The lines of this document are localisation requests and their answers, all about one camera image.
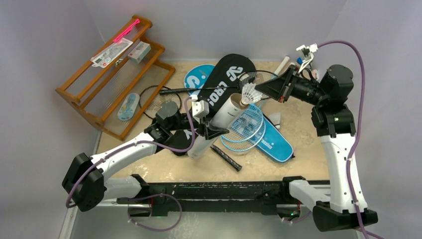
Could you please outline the white shuttlecock tube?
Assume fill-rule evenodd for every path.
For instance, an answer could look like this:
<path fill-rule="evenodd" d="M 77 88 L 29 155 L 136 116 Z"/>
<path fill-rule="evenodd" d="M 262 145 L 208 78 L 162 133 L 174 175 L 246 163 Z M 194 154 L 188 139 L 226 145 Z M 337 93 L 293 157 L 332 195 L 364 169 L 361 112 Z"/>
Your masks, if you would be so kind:
<path fill-rule="evenodd" d="M 247 108 L 240 101 L 241 94 L 231 94 L 214 117 L 206 123 L 206 129 L 209 130 L 208 136 L 198 136 L 195 139 L 193 147 L 188 151 L 190 158 L 199 159 L 221 134 L 227 133 L 228 128 Z"/>

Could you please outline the white shuttlecock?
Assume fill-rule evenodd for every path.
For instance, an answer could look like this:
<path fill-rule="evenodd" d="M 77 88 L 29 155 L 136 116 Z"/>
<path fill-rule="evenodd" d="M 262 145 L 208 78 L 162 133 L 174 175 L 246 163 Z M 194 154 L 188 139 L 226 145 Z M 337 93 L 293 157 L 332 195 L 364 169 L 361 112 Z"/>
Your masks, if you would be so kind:
<path fill-rule="evenodd" d="M 256 84 L 247 83 L 243 86 L 241 91 L 240 104 L 247 106 L 254 104 L 262 99 L 262 93 L 255 89 Z"/>
<path fill-rule="evenodd" d="M 281 112 L 276 112 L 276 113 L 272 113 L 268 116 L 269 121 L 272 123 L 272 125 L 276 128 L 276 129 L 280 129 L 281 128 Z"/>

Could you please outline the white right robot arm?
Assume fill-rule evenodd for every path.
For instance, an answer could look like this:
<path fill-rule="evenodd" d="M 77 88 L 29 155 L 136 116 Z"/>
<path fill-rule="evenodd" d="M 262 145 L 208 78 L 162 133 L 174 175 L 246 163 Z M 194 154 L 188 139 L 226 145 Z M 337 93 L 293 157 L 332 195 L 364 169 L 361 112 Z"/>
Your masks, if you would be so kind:
<path fill-rule="evenodd" d="M 323 146 L 330 181 L 330 195 L 318 192 L 305 180 L 280 188 L 287 203 L 298 199 L 308 207 L 321 232 L 363 228 L 378 222 L 363 196 L 352 151 L 357 131 L 346 100 L 353 89 L 353 73 L 342 65 L 330 66 L 322 79 L 302 78 L 290 66 L 284 74 L 257 84 L 255 89 L 280 102 L 290 97 L 312 105 L 311 119 Z"/>

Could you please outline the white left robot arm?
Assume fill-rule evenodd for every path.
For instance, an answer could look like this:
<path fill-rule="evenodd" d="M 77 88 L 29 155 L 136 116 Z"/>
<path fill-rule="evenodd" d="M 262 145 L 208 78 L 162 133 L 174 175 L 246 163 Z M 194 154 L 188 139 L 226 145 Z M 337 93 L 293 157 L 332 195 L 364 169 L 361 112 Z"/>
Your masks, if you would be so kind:
<path fill-rule="evenodd" d="M 208 117 L 208 104 L 191 97 L 184 102 L 181 113 L 174 101 L 164 102 L 144 132 L 132 140 L 106 152 L 87 156 L 80 153 L 63 179 L 68 196 L 66 208 L 78 207 L 88 211 L 111 198 L 130 198 L 141 204 L 148 199 L 148 190 L 134 176 L 113 179 L 112 176 L 130 164 L 163 149 L 173 153 L 201 156 L 220 135 L 227 134 L 232 124 L 227 109 Z"/>

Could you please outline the black badminton racket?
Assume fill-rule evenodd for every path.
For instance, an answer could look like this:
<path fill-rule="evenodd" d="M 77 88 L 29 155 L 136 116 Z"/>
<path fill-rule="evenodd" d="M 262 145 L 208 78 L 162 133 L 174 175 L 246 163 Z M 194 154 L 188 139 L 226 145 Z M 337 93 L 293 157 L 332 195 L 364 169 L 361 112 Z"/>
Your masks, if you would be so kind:
<path fill-rule="evenodd" d="M 150 87 L 147 87 L 140 93 L 140 99 L 139 99 L 140 107 L 147 105 L 146 101 L 149 99 L 150 96 L 153 95 L 157 87 L 158 85 L 152 85 Z M 170 106 L 170 109 L 172 111 L 175 111 L 176 109 L 180 111 L 182 107 L 181 97 L 176 93 L 171 93 L 168 95 L 157 94 L 156 96 L 153 97 L 153 100 L 145 109 L 144 114 L 148 118 L 154 119 L 157 112 L 164 112 L 163 110 L 161 110 L 163 106 Z M 218 154 L 220 158 L 222 158 L 224 161 L 230 164 L 237 172 L 239 172 L 242 169 L 242 166 L 240 164 L 235 162 L 230 156 L 228 156 L 219 147 L 212 144 L 210 146 L 210 149 L 216 154 Z"/>
<path fill-rule="evenodd" d="M 236 88 L 241 92 L 244 85 L 247 83 L 253 83 L 259 85 L 269 80 L 277 78 L 278 75 L 265 70 L 256 70 L 255 72 L 242 73 L 236 80 L 236 86 L 219 86 L 219 87 L 207 87 L 207 88 L 179 88 L 170 90 L 160 90 L 159 95 L 170 95 L 170 94 L 181 94 L 195 92 L 199 90 L 215 90 L 215 89 L 230 89 Z"/>

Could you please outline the light blue badminton racket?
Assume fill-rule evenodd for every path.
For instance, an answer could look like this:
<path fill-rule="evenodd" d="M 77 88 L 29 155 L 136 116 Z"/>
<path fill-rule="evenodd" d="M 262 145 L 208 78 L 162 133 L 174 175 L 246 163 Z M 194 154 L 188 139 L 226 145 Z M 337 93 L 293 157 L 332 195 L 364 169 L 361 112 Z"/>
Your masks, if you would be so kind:
<path fill-rule="evenodd" d="M 273 73 L 279 75 L 289 61 L 290 58 L 286 56 Z M 224 143 L 245 144 L 248 141 L 251 143 L 258 142 L 259 137 L 263 136 L 265 131 L 262 111 L 255 104 L 250 104 L 248 109 L 234 121 L 229 130 L 229 134 L 221 136 L 221 141 Z"/>
<path fill-rule="evenodd" d="M 266 70 L 246 72 L 238 76 L 237 86 L 242 90 L 247 83 L 261 84 L 277 78 L 278 74 Z M 244 152 L 255 147 L 263 138 L 266 123 L 261 105 L 250 104 L 229 127 L 229 133 L 220 137 L 221 143 L 234 152 Z"/>

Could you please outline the black Crossway racket cover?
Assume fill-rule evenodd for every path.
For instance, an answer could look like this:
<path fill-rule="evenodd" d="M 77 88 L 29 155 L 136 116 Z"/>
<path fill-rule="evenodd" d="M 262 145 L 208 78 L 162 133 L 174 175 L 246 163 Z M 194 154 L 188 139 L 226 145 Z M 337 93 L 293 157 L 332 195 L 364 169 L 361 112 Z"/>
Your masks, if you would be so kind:
<path fill-rule="evenodd" d="M 239 79 L 242 74 L 256 70 L 254 63 L 247 57 L 239 54 L 228 54 L 221 58 L 210 72 L 203 87 L 197 90 L 200 100 L 209 105 L 206 119 L 211 126 L 228 129 L 249 105 L 242 105 L 241 87 Z M 170 138 L 170 147 L 181 149 L 181 152 L 172 151 L 177 156 L 188 155 L 199 158 L 220 136 L 206 140 L 198 129 L 178 130 Z"/>

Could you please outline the blue racket cover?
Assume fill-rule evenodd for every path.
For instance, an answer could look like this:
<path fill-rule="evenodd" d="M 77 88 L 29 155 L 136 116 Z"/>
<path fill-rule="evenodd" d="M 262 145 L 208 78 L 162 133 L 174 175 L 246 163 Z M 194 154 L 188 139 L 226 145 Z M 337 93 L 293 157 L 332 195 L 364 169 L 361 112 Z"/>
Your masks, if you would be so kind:
<path fill-rule="evenodd" d="M 294 157 L 290 143 L 281 135 L 269 118 L 264 115 L 266 131 L 261 141 L 255 146 L 275 162 L 283 163 Z"/>

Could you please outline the blue white plastic packet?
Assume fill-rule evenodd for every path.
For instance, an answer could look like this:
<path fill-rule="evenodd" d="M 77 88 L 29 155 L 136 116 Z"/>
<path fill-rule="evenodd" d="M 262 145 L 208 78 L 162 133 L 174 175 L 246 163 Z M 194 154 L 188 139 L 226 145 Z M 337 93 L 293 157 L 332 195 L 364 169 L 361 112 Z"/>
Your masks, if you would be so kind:
<path fill-rule="evenodd" d="M 132 119 L 139 103 L 140 96 L 137 93 L 128 94 L 117 112 L 117 117 L 121 121 Z"/>

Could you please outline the wooden shelf rack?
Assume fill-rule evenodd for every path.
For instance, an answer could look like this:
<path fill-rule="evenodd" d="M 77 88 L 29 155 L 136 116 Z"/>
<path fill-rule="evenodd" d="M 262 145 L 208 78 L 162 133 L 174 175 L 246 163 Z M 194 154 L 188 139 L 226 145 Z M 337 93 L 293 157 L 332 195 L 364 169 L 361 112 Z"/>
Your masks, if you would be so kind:
<path fill-rule="evenodd" d="M 124 36 L 133 44 L 121 55 L 105 68 L 93 67 L 91 58 L 88 59 L 63 85 L 56 88 L 56 92 L 89 124 L 119 140 L 129 135 L 158 94 L 158 89 L 164 87 L 176 71 L 174 66 L 160 59 L 165 47 L 147 37 L 146 32 L 152 27 L 152 22 L 139 15 L 134 15 L 98 52 L 110 46 L 136 19 L 140 23 Z M 149 43 L 151 50 L 140 64 L 136 64 L 128 58 L 128 54 L 140 41 Z M 132 119 L 119 120 L 117 112 L 126 96 L 140 94 L 152 85 L 158 87 L 146 101 L 147 105 L 140 107 L 138 104 Z"/>

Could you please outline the small white box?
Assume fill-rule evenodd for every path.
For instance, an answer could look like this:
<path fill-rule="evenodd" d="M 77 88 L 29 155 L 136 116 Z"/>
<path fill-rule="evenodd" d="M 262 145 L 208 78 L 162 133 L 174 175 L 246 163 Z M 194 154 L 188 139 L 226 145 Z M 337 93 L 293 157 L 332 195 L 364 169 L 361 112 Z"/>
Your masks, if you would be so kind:
<path fill-rule="evenodd" d="M 136 64 L 140 64 L 150 50 L 151 45 L 149 43 L 140 41 L 128 54 L 128 58 Z"/>

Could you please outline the clear stationery packet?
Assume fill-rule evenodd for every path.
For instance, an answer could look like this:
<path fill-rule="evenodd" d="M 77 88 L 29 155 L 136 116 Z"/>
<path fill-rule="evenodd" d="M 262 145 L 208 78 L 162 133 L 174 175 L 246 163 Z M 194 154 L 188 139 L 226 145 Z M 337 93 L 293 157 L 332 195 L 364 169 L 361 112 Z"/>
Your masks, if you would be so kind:
<path fill-rule="evenodd" d="M 121 38 L 117 42 L 112 43 L 99 54 L 91 58 L 93 67 L 107 67 L 114 59 L 121 55 L 127 48 L 133 44 L 126 38 Z"/>

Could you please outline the black metal base frame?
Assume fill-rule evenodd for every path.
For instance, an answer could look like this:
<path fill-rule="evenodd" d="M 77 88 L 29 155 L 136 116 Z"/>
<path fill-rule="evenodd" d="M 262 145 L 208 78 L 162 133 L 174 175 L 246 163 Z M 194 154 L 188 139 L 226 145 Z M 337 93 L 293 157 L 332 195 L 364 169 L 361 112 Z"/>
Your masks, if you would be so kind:
<path fill-rule="evenodd" d="M 227 212 L 281 215 L 278 205 L 305 206 L 304 200 L 290 195 L 288 184 L 300 177 L 285 177 L 281 181 L 251 182 L 188 182 L 146 183 L 132 175 L 141 189 L 135 196 L 124 193 L 118 204 L 152 204 L 153 216 L 169 212 Z"/>

